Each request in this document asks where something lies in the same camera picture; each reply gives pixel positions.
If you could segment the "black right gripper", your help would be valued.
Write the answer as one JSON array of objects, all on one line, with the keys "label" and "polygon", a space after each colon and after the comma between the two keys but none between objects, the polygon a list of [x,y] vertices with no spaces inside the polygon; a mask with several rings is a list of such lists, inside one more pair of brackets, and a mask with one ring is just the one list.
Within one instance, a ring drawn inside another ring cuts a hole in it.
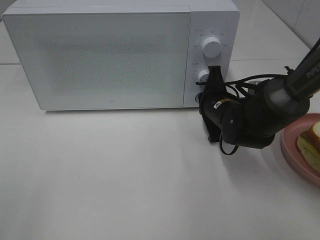
[{"label": "black right gripper", "polygon": [[208,141],[217,143],[221,133],[227,129],[227,113],[238,112],[240,103],[224,86],[219,65],[208,66],[207,82],[200,82],[203,91],[199,93],[199,113],[208,132]]}]

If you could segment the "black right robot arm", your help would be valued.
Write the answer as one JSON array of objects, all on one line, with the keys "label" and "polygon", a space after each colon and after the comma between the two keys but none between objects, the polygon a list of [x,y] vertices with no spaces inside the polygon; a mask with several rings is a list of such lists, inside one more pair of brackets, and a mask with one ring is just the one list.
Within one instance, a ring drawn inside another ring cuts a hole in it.
[{"label": "black right robot arm", "polygon": [[304,116],[311,97],[320,90],[320,43],[317,41],[296,69],[286,74],[259,74],[224,82],[220,66],[209,66],[197,82],[196,96],[210,143],[263,149],[277,132]]}]

